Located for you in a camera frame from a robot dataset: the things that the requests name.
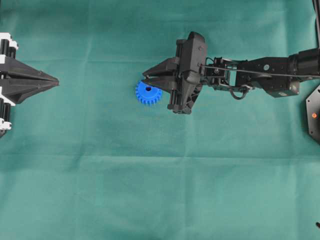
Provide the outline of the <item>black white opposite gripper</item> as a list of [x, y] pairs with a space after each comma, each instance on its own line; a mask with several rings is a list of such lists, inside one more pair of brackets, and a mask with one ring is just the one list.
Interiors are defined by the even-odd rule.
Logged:
[[[59, 80], [16, 60], [19, 45], [9, 32], [0, 33], [0, 137], [12, 129], [11, 108], [59, 85]], [[9, 79], [9, 77], [26, 79]]]

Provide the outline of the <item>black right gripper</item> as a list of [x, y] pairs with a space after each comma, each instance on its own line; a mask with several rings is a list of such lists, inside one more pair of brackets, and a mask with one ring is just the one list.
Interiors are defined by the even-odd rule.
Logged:
[[[176, 41], [175, 57], [167, 58], [142, 73], [146, 77], [145, 84], [171, 92], [167, 108], [173, 113], [182, 115], [192, 113], [192, 107], [202, 90], [200, 81], [205, 74], [202, 66], [206, 61], [207, 49], [205, 38], [192, 31], [187, 39]], [[176, 70], [176, 78], [162, 76]]]

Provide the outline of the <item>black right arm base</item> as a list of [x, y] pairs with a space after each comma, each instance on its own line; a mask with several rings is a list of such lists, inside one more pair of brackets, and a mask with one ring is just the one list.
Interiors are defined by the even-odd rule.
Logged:
[[306, 98], [308, 134], [320, 144], [320, 86]]

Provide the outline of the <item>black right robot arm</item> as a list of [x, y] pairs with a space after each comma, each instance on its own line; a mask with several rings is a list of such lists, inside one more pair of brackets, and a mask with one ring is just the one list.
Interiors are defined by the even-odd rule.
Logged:
[[[0, 133], [12, 128], [11, 108], [25, 99], [59, 85], [59, 80], [16, 59], [19, 46], [8, 32], [0, 35]], [[138, 101], [156, 104], [163, 92], [168, 109], [190, 114], [202, 87], [226, 91], [236, 100], [258, 88], [275, 97], [296, 96], [300, 83], [320, 76], [320, 51], [301, 51], [288, 57], [231, 60], [207, 56], [202, 35], [191, 32], [176, 41], [176, 53], [143, 73], [135, 87]]]

